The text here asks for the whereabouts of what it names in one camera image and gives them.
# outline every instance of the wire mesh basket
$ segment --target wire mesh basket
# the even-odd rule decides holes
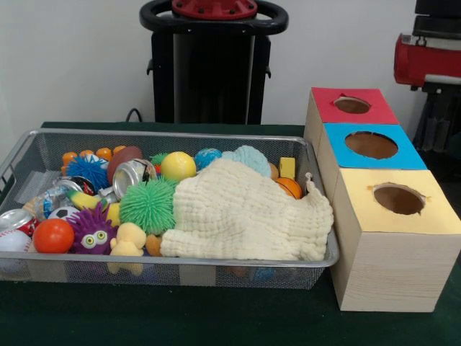
[[[202,148],[233,151],[249,145],[276,165],[280,157],[295,157],[297,182],[305,189],[305,173],[310,172],[323,192],[313,148],[301,138],[40,129],[25,133],[0,166],[0,213],[21,208],[50,188],[61,170],[63,153],[119,145],[137,146],[146,156],[172,151],[194,156]],[[324,260],[318,262],[0,252],[0,280],[310,289],[338,258],[331,230]],[[112,274],[109,262],[136,265],[142,273]]]

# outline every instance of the football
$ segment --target football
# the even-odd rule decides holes
[[[61,207],[54,210],[50,216],[48,216],[48,218],[62,218],[63,220],[66,220],[69,216],[72,216],[78,212],[79,210],[74,207]]]

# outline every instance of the black steering wheel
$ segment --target black steering wheel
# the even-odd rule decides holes
[[[171,0],[154,0],[141,7],[140,23],[153,32],[174,34],[213,33],[228,35],[275,35],[287,29],[288,13],[267,1],[256,1],[258,13],[270,19],[203,20],[178,15],[159,16],[171,11]]]

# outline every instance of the red box top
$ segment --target red box top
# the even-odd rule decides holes
[[[312,88],[324,123],[399,124],[379,89]]]

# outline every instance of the green tablecloth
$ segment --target green tablecloth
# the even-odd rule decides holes
[[[44,127],[303,134],[301,126]],[[0,326],[0,345],[461,345],[461,267],[433,314],[340,312],[329,271],[310,291],[1,282]]]

